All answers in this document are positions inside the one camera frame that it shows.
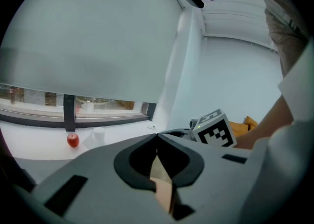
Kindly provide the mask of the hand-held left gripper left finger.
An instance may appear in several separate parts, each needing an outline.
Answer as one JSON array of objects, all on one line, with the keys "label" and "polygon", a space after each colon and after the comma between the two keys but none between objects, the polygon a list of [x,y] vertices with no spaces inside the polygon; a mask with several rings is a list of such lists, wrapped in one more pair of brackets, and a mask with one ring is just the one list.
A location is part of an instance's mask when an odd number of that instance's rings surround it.
[{"label": "hand-held left gripper left finger", "polygon": [[31,194],[46,203],[72,176],[80,175],[87,181],[64,219],[76,224],[175,223],[154,192],[130,187],[114,169],[115,156],[143,139],[145,136],[90,149],[48,176]]}]

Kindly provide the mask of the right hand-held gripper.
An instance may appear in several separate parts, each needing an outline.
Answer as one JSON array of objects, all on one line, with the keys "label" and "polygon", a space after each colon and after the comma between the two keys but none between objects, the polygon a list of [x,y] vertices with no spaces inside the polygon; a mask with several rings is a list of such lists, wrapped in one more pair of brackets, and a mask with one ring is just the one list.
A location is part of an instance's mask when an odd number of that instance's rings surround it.
[{"label": "right hand-held gripper", "polygon": [[215,147],[232,148],[236,137],[226,114],[221,108],[190,121],[191,137],[197,142]]}]

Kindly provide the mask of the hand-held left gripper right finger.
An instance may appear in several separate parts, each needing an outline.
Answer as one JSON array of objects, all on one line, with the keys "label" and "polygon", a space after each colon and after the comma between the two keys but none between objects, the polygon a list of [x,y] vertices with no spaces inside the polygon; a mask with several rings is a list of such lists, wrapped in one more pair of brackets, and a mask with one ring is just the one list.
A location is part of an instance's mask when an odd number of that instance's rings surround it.
[{"label": "hand-held left gripper right finger", "polygon": [[235,186],[235,176],[251,152],[213,147],[157,135],[157,223],[169,224],[196,213],[219,193]]}]

